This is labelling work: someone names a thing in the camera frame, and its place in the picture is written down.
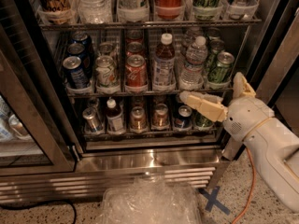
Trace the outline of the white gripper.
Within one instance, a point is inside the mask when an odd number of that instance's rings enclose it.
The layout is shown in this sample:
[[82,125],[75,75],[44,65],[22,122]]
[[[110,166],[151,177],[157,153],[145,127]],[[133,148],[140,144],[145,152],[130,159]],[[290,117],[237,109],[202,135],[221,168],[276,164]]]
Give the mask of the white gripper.
[[223,122],[227,133],[235,141],[242,141],[251,130],[273,118],[275,114],[263,101],[254,98],[256,92],[241,72],[237,72],[234,76],[233,90],[233,98],[236,99],[228,108],[222,104],[223,99],[217,95],[183,91],[179,94],[179,98],[205,118],[213,122]]

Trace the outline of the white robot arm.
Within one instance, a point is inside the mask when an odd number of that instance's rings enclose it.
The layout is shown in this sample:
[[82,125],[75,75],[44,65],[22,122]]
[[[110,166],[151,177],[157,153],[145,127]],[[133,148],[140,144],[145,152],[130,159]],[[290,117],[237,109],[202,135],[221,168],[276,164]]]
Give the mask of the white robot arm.
[[213,122],[219,121],[231,137],[251,152],[257,172],[278,199],[299,212],[299,138],[256,97],[240,72],[233,81],[233,99],[227,106],[216,95],[182,91],[181,101]]

